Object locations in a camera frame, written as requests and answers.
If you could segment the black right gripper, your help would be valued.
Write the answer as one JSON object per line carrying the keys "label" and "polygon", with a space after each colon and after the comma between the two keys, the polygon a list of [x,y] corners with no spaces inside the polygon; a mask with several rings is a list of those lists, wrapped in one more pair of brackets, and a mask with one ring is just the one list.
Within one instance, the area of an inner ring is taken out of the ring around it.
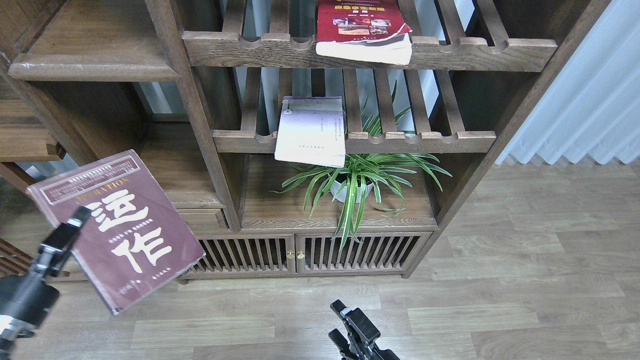
{"label": "black right gripper", "polygon": [[[338,329],[328,333],[342,356],[341,360],[400,360],[393,351],[377,346],[381,333],[361,309],[350,309],[340,300],[331,303],[330,308],[343,322],[349,337],[346,339]],[[359,358],[352,351],[358,351]]]}

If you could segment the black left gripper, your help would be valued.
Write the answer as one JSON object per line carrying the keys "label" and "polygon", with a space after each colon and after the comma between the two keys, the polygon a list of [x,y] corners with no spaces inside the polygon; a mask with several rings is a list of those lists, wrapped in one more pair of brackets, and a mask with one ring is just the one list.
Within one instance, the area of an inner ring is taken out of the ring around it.
{"label": "black left gripper", "polygon": [[13,346],[18,338],[30,338],[50,314],[60,292],[46,283],[49,273],[59,273],[71,255],[80,230],[91,210],[84,206],[66,223],[60,223],[39,245],[38,257],[25,275],[1,278],[0,330],[2,346]]}

